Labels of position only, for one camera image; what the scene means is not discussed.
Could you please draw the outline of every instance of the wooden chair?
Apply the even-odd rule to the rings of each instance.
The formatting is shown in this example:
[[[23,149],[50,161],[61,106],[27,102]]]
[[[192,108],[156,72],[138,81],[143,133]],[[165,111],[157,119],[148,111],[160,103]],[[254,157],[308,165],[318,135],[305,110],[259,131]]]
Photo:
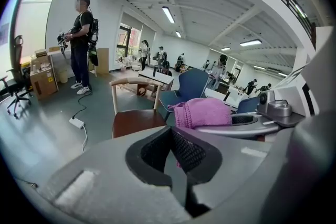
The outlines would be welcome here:
[[[156,98],[153,109],[129,110],[118,112],[116,86],[121,84],[141,84],[157,86]],[[155,127],[165,126],[161,114],[157,111],[159,95],[162,83],[147,78],[124,78],[111,81],[114,112],[116,114],[113,123],[112,138],[121,137],[131,133],[147,130]]]

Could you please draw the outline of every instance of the brown leather seat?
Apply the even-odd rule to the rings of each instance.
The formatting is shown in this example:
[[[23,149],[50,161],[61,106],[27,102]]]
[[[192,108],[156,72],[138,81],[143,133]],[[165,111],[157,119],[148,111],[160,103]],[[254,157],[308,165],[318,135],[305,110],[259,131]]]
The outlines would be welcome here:
[[[161,114],[154,109],[118,112],[114,118],[112,137],[117,138],[165,125]]]

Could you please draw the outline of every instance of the wooden chair backrest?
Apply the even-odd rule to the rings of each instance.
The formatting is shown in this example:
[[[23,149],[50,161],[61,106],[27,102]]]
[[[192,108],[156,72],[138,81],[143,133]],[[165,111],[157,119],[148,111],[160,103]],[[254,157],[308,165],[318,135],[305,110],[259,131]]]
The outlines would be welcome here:
[[[157,92],[156,92],[156,97],[155,97],[155,102],[154,102],[154,108],[157,109],[159,105],[159,94],[161,91],[161,87],[163,86],[162,83],[152,80],[152,79],[147,79],[147,78],[124,78],[124,79],[119,79],[119,80],[114,80],[110,82],[110,85],[112,86],[112,98],[113,98],[113,106],[114,106],[114,112],[117,114],[118,112],[118,107],[117,107],[117,85],[122,85],[122,84],[143,84],[143,85],[152,85],[152,86],[157,86]]]

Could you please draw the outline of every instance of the hand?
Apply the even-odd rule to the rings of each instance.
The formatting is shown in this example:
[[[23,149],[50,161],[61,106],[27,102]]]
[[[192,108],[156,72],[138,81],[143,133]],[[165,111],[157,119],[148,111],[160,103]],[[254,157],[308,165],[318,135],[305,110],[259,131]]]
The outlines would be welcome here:
[[[65,42],[69,42],[71,40],[71,35],[65,35]]]

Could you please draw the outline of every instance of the pink cloth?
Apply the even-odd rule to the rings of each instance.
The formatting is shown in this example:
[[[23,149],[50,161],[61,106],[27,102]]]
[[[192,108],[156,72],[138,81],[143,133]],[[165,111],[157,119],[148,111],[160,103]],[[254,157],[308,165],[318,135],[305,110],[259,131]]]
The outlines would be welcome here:
[[[232,125],[230,107],[216,98],[195,98],[168,108],[174,109],[177,127]]]

